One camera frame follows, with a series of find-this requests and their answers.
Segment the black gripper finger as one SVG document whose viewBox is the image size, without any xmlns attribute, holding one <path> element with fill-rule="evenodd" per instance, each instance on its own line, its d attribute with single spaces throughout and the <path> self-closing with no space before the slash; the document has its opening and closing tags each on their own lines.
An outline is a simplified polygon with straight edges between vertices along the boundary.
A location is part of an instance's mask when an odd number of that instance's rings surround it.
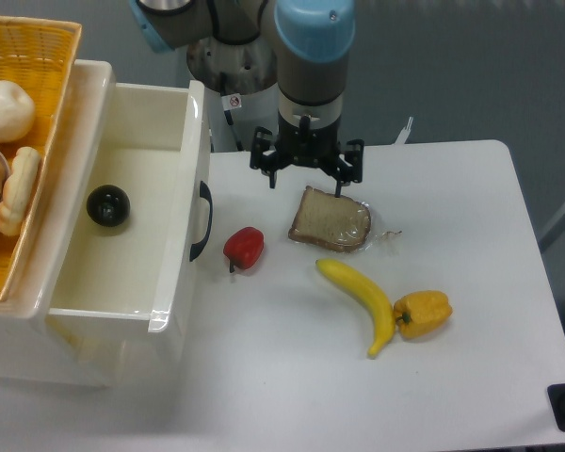
<svg viewBox="0 0 565 452">
<path fill-rule="evenodd" d="M 334 144 L 320 158 L 320 169 L 335 180 L 335 197 L 341 196 L 343 187 L 363 181 L 363 152 L 364 141 L 352 139 L 344 149 Z"/>
<path fill-rule="evenodd" d="M 275 188 L 277 173 L 290 165 L 290 153 L 280 137 L 265 127 L 258 126 L 254 130 L 250 147 L 250 167 L 260 170 L 268 179 L 269 187 Z"/>
</svg>

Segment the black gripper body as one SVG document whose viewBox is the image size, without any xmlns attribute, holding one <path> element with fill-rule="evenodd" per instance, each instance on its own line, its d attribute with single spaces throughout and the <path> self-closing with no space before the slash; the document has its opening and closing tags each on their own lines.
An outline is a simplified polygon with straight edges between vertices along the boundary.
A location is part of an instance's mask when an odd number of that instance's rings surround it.
<svg viewBox="0 0 565 452">
<path fill-rule="evenodd" d="M 293 125 L 282 115 L 278 118 L 276 160 L 281 167 L 336 167 L 339 158 L 338 130 L 340 119 L 314 128 L 314 121 Z"/>
</svg>

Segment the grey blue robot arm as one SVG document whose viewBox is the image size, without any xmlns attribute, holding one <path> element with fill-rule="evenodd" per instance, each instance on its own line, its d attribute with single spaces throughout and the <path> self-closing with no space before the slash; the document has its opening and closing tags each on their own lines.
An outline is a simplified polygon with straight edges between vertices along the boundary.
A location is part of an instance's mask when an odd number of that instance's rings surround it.
<svg viewBox="0 0 565 452">
<path fill-rule="evenodd" d="M 186 49 L 192 77 L 221 99 L 278 89 L 277 123 L 258 109 L 250 133 L 222 108 L 250 167 L 276 185 L 289 166 L 322 170 L 335 195 L 363 178 L 363 141 L 340 144 L 349 52 L 355 37 L 351 1 L 132 1 L 137 24 L 156 53 Z"/>
</svg>

